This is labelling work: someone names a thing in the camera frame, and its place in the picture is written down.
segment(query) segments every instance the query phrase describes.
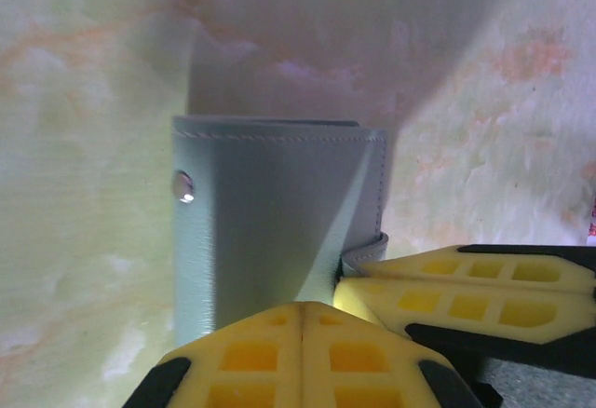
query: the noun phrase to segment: leather wallet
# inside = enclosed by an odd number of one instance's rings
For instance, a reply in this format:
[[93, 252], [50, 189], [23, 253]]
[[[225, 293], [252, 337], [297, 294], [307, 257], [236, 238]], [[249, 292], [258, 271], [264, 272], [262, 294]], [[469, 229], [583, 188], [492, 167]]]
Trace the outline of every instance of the leather wallet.
[[176, 116], [177, 346], [383, 257], [386, 135], [353, 121]]

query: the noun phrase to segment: metal snap button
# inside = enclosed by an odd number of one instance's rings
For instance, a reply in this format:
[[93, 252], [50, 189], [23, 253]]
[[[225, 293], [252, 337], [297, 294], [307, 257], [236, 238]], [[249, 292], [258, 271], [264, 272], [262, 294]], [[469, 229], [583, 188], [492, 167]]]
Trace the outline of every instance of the metal snap button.
[[195, 199], [193, 180], [186, 173], [178, 170], [174, 173], [174, 178], [172, 179], [171, 193], [178, 201], [190, 203]]

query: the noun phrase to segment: marble wall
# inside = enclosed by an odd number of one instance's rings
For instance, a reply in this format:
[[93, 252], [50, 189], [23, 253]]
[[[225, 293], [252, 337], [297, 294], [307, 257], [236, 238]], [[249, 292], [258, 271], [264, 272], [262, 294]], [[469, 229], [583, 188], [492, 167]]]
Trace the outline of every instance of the marble wall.
[[586, 242], [594, 0], [0, 0], [0, 18], [0, 406], [118, 406], [171, 346], [187, 102], [389, 128], [390, 255]]

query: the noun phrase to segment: gray surface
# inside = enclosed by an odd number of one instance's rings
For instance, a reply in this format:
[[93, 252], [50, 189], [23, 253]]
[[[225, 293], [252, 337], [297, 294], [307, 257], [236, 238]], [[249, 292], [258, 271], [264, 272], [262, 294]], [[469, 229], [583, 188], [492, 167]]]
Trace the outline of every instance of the gray surface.
[[481, 380], [503, 396], [503, 408], [596, 407], [596, 380], [501, 360], [488, 360]]

